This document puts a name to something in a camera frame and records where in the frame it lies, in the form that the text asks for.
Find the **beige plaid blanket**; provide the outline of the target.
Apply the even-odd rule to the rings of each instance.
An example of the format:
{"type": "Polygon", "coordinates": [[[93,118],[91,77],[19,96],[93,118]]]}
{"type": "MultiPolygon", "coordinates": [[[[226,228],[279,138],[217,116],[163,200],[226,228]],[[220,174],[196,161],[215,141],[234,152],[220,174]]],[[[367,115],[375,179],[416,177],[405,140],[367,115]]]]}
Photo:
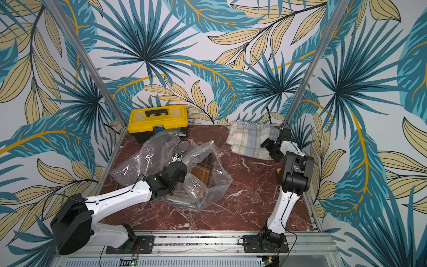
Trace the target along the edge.
{"type": "Polygon", "coordinates": [[[267,149],[261,144],[270,139],[275,141],[279,129],[272,124],[234,121],[230,126],[227,144],[235,154],[260,160],[272,160],[267,149]]]}

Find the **aluminium front rail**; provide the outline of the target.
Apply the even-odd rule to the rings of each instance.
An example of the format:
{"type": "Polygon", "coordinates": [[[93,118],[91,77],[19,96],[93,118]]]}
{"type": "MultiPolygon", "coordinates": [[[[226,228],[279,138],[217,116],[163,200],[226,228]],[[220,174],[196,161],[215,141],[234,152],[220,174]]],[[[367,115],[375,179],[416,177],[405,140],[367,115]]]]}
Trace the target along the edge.
{"type": "Polygon", "coordinates": [[[120,254],[86,247],[54,257],[53,267],[342,267],[333,237],[323,232],[287,233],[281,249],[255,249],[252,231],[139,231],[138,252],[120,254]]]}

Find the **left aluminium frame post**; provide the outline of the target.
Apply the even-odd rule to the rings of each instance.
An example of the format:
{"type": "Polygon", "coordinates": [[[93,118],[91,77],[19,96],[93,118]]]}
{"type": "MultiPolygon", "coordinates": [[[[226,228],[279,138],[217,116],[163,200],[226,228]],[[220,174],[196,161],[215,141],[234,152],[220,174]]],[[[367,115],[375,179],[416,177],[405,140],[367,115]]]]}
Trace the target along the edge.
{"type": "Polygon", "coordinates": [[[52,12],[53,17],[58,23],[58,25],[62,28],[64,35],[70,41],[71,45],[73,46],[74,50],[77,53],[77,56],[81,59],[82,64],[86,68],[86,71],[92,77],[95,85],[98,87],[105,101],[110,106],[115,118],[124,129],[127,128],[127,122],[123,119],[123,116],[120,110],[117,108],[116,104],[114,103],[112,95],[109,93],[102,77],[100,76],[94,63],[90,59],[90,56],[87,53],[86,49],[84,48],[83,43],[81,42],[78,34],[72,28],[72,23],[66,17],[66,13],[63,10],[63,8],[60,6],[59,1],[47,0],[45,1],[45,3],[48,9],[52,12]]]}

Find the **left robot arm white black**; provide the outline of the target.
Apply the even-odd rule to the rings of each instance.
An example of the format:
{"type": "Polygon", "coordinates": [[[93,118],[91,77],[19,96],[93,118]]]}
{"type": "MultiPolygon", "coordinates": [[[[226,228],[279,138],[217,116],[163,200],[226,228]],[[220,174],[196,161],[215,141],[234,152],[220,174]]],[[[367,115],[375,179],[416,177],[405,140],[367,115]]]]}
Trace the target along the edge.
{"type": "Polygon", "coordinates": [[[81,194],[68,197],[50,223],[59,254],[69,255],[87,246],[133,252],[138,244],[129,224],[107,225],[100,221],[131,206],[173,194],[186,175],[187,165],[175,161],[156,174],[142,175],[128,187],[87,198],[81,194]]]}

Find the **yellow black toolbox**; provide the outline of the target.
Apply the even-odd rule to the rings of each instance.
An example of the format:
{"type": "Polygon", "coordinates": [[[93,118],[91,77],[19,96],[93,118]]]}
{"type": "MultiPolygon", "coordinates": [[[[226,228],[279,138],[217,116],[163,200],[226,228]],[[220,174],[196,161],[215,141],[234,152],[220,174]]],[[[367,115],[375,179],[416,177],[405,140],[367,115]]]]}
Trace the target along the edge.
{"type": "Polygon", "coordinates": [[[187,108],[184,105],[172,105],[132,110],[127,130],[143,144],[164,130],[180,130],[181,136],[186,136],[188,126],[187,108]]]}

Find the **clear plastic vacuum bag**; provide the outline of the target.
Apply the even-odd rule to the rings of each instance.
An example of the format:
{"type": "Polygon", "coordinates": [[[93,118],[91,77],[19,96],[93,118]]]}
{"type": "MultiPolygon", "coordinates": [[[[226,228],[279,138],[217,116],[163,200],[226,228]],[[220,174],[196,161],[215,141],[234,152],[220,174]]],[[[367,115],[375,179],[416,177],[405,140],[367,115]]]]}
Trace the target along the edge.
{"type": "Polygon", "coordinates": [[[199,212],[222,199],[233,182],[214,141],[198,145],[181,130],[150,137],[138,152],[110,171],[122,186],[147,182],[152,198],[199,212]]]}

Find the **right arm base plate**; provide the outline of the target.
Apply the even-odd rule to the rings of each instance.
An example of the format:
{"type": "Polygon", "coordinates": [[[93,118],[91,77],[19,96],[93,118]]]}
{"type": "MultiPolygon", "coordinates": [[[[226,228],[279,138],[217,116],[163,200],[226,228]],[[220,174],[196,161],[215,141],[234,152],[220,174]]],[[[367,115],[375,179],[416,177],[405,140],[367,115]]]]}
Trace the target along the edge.
{"type": "Polygon", "coordinates": [[[284,234],[244,235],[243,246],[245,253],[287,253],[289,246],[284,234]]]}

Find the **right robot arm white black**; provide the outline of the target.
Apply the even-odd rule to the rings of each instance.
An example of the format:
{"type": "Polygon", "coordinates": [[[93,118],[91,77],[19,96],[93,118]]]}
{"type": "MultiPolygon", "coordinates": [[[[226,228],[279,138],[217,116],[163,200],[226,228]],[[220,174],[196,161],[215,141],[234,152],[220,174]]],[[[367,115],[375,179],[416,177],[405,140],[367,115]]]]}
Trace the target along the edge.
{"type": "Polygon", "coordinates": [[[262,247],[279,249],[285,242],[286,225],[294,205],[310,188],[315,161],[291,141],[290,129],[281,129],[275,141],[267,139],[261,147],[268,150],[274,161],[282,160],[282,167],[278,170],[278,201],[256,240],[262,247]]]}

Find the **right aluminium frame post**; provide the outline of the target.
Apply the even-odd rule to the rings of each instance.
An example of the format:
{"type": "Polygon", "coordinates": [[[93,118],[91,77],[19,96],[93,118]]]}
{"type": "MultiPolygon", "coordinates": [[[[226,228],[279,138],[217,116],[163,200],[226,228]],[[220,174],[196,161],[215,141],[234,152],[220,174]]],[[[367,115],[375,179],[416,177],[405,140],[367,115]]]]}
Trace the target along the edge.
{"type": "Polygon", "coordinates": [[[340,20],[344,15],[346,8],[348,7],[349,2],[350,2],[349,0],[342,0],[342,1],[338,1],[338,3],[336,4],[334,13],[331,15],[331,18],[328,24],[326,25],[325,33],[322,36],[322,38],[319,40],[318,46],[314,51],[313,57],[311,58],[310,63],[306,69],[306,72],[299,84],[299,87],[293,96],[291,104],[287,110],[286,116],[284,117],[284,120],[280,126],[281,129],[289,128],[289,123],[291,122],[294,113],[298,109],[299,102],[301,101],[304,95],[304,92],[315,71],[315,68],[317,64],[320,62],[326,48],[328,47],[328,44],[331,41],[332,36],[334,35],[334,32],[338,27],[340,20]]]}

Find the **aluminium frame post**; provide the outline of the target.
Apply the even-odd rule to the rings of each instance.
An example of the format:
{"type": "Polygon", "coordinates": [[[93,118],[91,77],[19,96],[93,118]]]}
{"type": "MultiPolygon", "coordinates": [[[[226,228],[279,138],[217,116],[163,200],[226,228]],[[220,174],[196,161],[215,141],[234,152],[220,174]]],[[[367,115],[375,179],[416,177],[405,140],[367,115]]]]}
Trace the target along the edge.
{"type": "Polygon", "coordinates": [[[306,69],[306,72],[299,84],[299,87],[293,96],[291,104],[287,110],[286,116],[284,117],[284,120],[280,126],[281,129],[289,128],[289,123],[291,122],[294,113],[298,109],[299,102],[301,101],[304,95],[304,92],[315,71],[315,68],[317,64],[320,62],[326,48],[328,47],[328,44],[331,41],[332,36],[334,35],[334,32],[338,27],[340,20],[344,15],[346,8],[348,7],[349,2],[350,2],[349,0],[342,0],[342,1],[338,1],[338,3],[336,4],[334,13],[331,15],[331,18],[328,24],[326,25],[325,33],[322,36],[322,38],[319,40],[318,46],[314,51],[313,57],[311,58],[310,63],[306,69]]]}
{"type": "Polygon", "coordinates": [[[127,122],[123,119],[123,116],[120,110],[117,108],[116,104],[114,103],[112,95],[109,93],[102,77],[100,76],[94,63],[90,59],[90,56],[87,53],[86,49],[84,48],[83,43],[81,42],[78,34],[72,28],[72,23],[66,17],[66,13],[63,10],[63,8],[60,6],[59,1],[47,0],[45,1],[45,3],[48,9],[52,12],[53,17],[58,23],[58,25],[62,28],[64,35],[70,41],[71,45],[73,46],[74,50],[77,53],[77,56],[81,59],[82,64],[86,68],[86,71],[92,77],[95,85],[98,87],[105,101],[110,106],[115,118],[124,129],[127,128],[127,122]]]}

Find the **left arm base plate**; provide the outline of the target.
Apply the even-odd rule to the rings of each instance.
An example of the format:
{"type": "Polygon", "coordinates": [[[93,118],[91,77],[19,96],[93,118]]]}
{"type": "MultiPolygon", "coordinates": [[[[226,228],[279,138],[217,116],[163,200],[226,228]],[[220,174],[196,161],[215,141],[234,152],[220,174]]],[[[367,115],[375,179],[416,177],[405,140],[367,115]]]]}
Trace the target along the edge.
{"type": "Polygon", "coordinates": [[[142,235],[131,238],[119,248],[107,247],[106,254],[151,254],[155,237],[142,235]]]}

